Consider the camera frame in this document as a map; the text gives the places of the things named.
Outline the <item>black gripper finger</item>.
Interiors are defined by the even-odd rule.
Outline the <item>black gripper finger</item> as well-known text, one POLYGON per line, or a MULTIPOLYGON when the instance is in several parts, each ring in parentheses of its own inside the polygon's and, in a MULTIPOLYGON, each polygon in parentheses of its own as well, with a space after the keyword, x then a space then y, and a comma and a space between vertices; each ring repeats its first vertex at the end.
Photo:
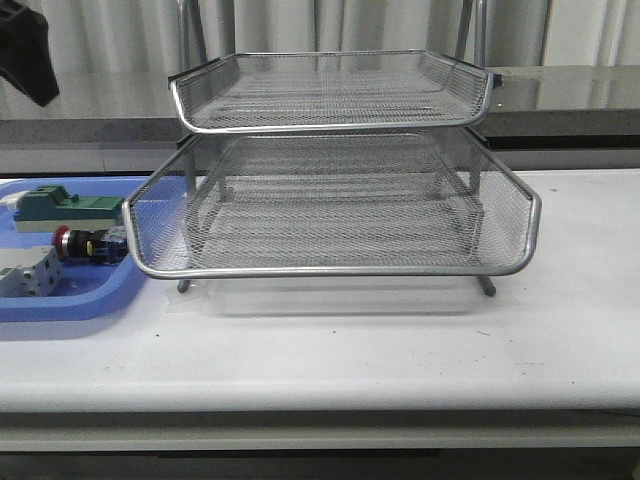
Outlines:
POLYGON ((44 15, 19 3, 1 2, 1 77, 40 107, 60 93, 44 15))

